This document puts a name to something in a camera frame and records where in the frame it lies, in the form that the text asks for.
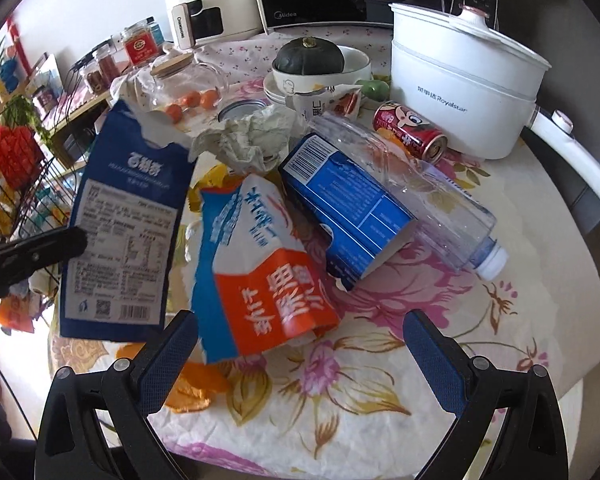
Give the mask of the small dotted cloth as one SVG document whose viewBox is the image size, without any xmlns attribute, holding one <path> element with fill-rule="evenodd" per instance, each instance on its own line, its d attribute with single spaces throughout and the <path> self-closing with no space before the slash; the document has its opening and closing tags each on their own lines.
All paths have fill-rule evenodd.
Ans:
<svg viewBox="0 0 600 480">
<path fill-rule="evenodd" d="M 265 96 L 263 79 L 274 70 L 272 63 L 279 49 L 288 41 L 307 36 L 326 39 L 337 46 L 357 48 L 366 53 L 372 61 L 373 78 L 356 83 L 362 86 L 362 104 L 375 106 L 389 99 L 390 77 L 386 74 L 386 69 L 390 34 L 385 30 L 353 26 L 320 27 L 315 30 L 300 28 L 292 34 L 274 32 L 272 35 L 259 35 L 242 41 L 214 42 L 187 52 L 173 44 L 166 44 L 163 54 L 158 58 L 133 70 L 128 76 L 116 79 L 112 84 L 111 95 L 114 100 L 124 99 L 145 110 L 164 111 L 166 107 L 155 107 L 150 102 L 150 70 L 179 54 L 193 53 L 197 62 L 213 64 L 227 76 L 228 91 L 213 110 L 228 104 L 230 100 L 255 99 L 260 94 Z"/>
</svg>

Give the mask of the dark green pumpkin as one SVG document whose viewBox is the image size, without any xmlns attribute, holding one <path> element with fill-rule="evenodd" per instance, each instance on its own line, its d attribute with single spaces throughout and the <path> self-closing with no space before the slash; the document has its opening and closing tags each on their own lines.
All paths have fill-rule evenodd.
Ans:
<svg viewBox="0 0 600 480">
<path fill-rule="evenodd" d="M 284 44 L 272 66 L 274 70 L 291 75 L 338 74 L 343 72 L 344 57 L 333 42 L 307 36 Z"/>
</svg>

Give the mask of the cream air fryer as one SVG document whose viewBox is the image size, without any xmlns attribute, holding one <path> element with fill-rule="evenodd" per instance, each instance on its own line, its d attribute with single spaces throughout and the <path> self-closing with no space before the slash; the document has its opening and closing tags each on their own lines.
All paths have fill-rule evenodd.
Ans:
<svg viewBox="0 0 600 480">
<path fill-rule="evenodd" d="M 164 0 L 174 46 L 189 50 L 215 40 L 257 35 L 262 22 L 257 0 Z"/>
</svg>

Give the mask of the blue carton box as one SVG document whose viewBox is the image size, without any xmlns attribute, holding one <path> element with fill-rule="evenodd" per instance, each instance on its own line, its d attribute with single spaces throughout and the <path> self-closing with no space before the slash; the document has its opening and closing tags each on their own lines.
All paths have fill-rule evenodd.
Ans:
<svg viewBox="0 0 600 480">
<path fill-rule="evenodd" d="M 329 236 L 326 270 L 347 292 L 412 237 L 415 217 L 316 133 L 299 142 L 279 172 L 289 198 Z"/>
</svg>

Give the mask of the wooden shelf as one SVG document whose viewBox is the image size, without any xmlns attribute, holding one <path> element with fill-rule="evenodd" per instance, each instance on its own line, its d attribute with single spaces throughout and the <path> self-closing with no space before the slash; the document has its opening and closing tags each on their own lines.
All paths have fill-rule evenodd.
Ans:
<svg viewBox="0 0 600 480">
<path fill-rule="evenodd" d="M 96 122 L 109 108 L 110 91 L 91 94 L 81 86 L 65 93 L 42 121 L 42 143 L 65 169 L 71 169 L 91 148 Z"/>
</svg>

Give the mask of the white electric cooking pot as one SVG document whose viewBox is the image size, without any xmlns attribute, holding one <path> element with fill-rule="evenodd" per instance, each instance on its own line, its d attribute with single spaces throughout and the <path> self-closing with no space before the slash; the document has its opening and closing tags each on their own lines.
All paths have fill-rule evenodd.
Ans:
<svg viewBox="0 0 600 480">
<path fill-rule="evenodd" d="M 600 200 L 600 163 L 573 137 L 560 110 L 536 102 L 550 63 L 486 24 L 466 6 L 458 15 L 395 3 L 391 96 L 436 124 L 454 151 L 498 160 L 530 129 Z"/>
</svg>

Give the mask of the dark blue food bag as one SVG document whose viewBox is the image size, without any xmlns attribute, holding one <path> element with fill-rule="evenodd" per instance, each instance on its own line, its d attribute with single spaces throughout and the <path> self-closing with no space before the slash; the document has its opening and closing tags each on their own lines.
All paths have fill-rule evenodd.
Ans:
<svg viewBox="0 0 600 480">
<path fill-rule="evenodd" d="M 137 342 L 163 329 L 195 165 L 192 139 L 166 114 L 114 103 L 72 206 L 70 226 L 87 244 L 62 269 L 61 336 Z"/>
</svg>

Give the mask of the red cartoon drink can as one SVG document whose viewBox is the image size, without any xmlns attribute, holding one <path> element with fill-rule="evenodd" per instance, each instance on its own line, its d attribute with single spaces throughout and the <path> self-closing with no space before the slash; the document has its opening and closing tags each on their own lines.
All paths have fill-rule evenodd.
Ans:
<svg viewBox="0 0 600 480">
<path fill-rule="evenodd" d="M 446 134 L 428 119 L 397 102 L 385 102 L 372 121 L 376 133 L 408 154 L 435 164 L 448 147 Z"/>
</svg>

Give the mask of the stacked white plates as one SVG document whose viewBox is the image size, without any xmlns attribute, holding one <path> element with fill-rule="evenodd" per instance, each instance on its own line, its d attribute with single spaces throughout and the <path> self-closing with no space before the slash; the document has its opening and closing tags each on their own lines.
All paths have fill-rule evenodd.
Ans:
<svg viewBox="0 0 600 480">
<path fill-rule="evenodd" d="M 263 79 L 263 90 L 268 99 L 274 103 L 286 105 L 286 107 L 294 107 L 292 96 L 298 89 L 298 84 L 289 75 L 271 72 Z"/>
</svg>

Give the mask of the orange cherry tomato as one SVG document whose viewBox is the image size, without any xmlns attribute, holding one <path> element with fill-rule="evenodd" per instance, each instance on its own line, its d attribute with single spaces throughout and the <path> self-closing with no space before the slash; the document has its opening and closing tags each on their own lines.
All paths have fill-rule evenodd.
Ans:
<svg viewBox="0 0 600 480">
<path fill-rule="evenodd" d="M 176 103 L 169 104 L 164 112 L 171 118 L 174 124 L 178 124 L 183 119 L 183 109 Z"/>
<path fill-rule="evenodd" d="M 215 88 L 204 90 L 200 94 L 199 105 L 204 110 L 213 110 L 220 99 L 220 92 Z"/>
<path fill-rule="evenodd" d="M 200 104 L 200 99 L 201 94 L 198 91 L 189 91 L 181 98 L 181 106 L 185 108 L 195 108 Z"/>
</svg>

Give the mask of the clear plastic water bottle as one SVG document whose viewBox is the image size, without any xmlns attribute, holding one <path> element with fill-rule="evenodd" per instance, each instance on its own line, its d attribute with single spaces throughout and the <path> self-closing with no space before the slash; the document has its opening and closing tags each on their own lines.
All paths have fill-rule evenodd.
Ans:
<svg viewBox="0 0 600 480">
<path fill-rule="evenodd" d="M 434 165 L 329 112 L 309 126 L 402 204 L 416 219 L 416 237 L 452 269 L 471 268 L 483 281 L 492 281 L 505 268 L 508 252 L 493 237 L 494 215 Z"/>
</svg>

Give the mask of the glass jar with wooden lid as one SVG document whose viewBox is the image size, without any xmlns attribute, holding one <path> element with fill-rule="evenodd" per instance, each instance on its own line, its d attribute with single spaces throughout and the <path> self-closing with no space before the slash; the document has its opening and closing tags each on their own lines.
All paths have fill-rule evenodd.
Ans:
<svg viewBox="0 0 600 480">
<path fill-rule="evenodd" d="M 221 99 L 216 104 L 218 106 L 228 91 L 227 76 L 213 64 L 197 62 L 193 53 L 179 54 L 150 70 L 148 94 L 155 107 L 176 103 L 184 110 L 203 110 L 200 105 L 195 108 L 182 107 L 181 98 L 192 90 L 201 93 L 213 88 L 220 92 Z"/>
</svg>

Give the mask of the white tissue paper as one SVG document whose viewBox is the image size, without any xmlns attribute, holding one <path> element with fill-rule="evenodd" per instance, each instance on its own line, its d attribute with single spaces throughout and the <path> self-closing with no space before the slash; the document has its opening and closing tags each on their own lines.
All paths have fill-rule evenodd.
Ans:
<svg viewBox="0 0 600 480">
<path fill-rule="evenodd" d="M 272 104 L 252 114 L 205 128 L 192 141 L 188 159 L 210 153 L 236 174 L 267 174 L 289 154 L 289 143 L 304 133 L 303 119 Z"/>
</svg>

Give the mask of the blue white orange snack bag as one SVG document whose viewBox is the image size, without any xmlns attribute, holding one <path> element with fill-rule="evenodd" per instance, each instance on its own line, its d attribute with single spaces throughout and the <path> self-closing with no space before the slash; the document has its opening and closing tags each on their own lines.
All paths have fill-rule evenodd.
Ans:
<svg viewBox="0 0 600 480">
<path fill-rule="evenodd" d="M 256 174 L 201 192 L 192 293 L 208 363 L 312 340 L 339 316 L 278 187 Z"/>
</svg>

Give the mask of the small white red snack packet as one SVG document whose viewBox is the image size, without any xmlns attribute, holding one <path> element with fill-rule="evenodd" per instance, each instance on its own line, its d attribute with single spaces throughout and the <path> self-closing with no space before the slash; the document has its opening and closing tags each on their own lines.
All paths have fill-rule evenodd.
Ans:
<svg viewBox="0 0 600 480">
<path fill-rule="evenodd" d="M 360 84 L 337 84 L 311 92 L 294 93 L 289 97 L 291 107 L 306 121 L 325 112 L 348 119 L 358 117 L 362 104 Z"/>
</svg>

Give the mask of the red label spice jar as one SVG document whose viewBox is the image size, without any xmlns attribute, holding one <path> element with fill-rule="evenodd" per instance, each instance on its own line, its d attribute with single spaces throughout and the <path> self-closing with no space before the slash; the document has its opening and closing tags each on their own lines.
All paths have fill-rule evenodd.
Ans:
<svg viewBox="0 0 600 480">
<path fill-rule="evenodd" d="M 122 32 L 123 45 L 131 64 L 141 66 L 159 55 L 159 49 L 145 22 L 125 27 Z"/>
</svg>

